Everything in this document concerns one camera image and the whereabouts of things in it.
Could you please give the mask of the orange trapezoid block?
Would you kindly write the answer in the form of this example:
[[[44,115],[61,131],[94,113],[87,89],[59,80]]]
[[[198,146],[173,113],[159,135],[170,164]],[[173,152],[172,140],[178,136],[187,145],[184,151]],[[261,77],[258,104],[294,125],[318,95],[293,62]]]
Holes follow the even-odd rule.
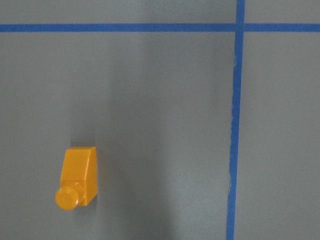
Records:
[[[87,206],[98,194],[96,147],[71,147],[65,151],[56,204],[65,211]]]

